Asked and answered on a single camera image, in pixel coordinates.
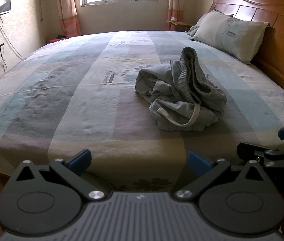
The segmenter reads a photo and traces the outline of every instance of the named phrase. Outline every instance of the metal bolt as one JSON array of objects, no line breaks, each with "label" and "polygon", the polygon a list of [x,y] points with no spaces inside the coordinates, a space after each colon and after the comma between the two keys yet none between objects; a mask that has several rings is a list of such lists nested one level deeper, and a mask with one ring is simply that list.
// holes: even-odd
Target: metal bolt
[{"label": "metal bolt", "polygon": [[175,194],[177,197],[183,198],[183,199],[186,199],[192,196],[192,192],[189,190],[179,190]]},{"label": "metal bolt", "polygon": [[274,162],[267,162],[266,166],[267,167],[274,167],[276,164]]},{"label": "metal bolt", "polygon": [[91,199],[101,199],[104,197],[104,193],[99,190],[94,190],[88,194]]}]

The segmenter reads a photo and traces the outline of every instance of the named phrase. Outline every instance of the mattress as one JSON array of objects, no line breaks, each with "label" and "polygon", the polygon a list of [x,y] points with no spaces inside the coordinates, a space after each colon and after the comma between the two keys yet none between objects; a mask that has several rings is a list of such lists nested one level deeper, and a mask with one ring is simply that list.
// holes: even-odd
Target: mattress
[{"label": "mattress", "polygon": [[[161,131],[134,90],[138,71],[179,60],[193,47],[227,95],[226,112],[202,132]],[[187,154],[237,164],[241,141],[284,149],[284,90],[182,32],[125,31],[48,44],[0,78],[0,172],[25,159],[47,164],[88,148],[88,172],[127,191],[178,188],[194,177]]]}]

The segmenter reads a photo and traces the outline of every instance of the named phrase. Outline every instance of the headboard panel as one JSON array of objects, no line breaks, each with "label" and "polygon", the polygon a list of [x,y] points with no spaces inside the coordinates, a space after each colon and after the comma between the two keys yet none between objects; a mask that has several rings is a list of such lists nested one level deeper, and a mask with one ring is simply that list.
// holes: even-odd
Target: headboard panel
[{"label": "headboard panel", "polygon": [[270,23],[252,63],[284,89],[284,0],[214,0],[213,8],[241,20]]}]

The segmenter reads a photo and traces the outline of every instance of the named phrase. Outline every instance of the gray ridged panel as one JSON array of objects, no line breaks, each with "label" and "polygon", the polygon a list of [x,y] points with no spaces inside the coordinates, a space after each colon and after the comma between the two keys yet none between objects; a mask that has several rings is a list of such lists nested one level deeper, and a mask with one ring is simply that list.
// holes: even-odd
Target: gray ridged panel
[{"label": "gray ridged panel", "polygon": [[0,241],[284,241],[279,234],[241,239],[218,232],[198,215],[193,204],[167,193],[113,193],[90,203],[81,217],[59,233],[23,238],[5,233]]}]

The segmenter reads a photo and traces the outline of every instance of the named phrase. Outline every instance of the striped curtain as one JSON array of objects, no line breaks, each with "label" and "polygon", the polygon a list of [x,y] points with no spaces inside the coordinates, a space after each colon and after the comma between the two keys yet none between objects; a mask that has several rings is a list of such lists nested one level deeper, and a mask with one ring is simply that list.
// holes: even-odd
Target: striped curtain
[{"label": "striped curtain", "polygon": [[[183,6],[184,0],[169,0],[169,13],[168,13],[168,21],[171,20],[172,17],[177,19],[178,22],[182,22],[183,19]],[[168,31],[174,31],[175,25],[168,23]]]},{"label": "striped curtain", "polygon": [[56,0],[64,35],[74,37],[81,35],[80,25],[74,0]]}]

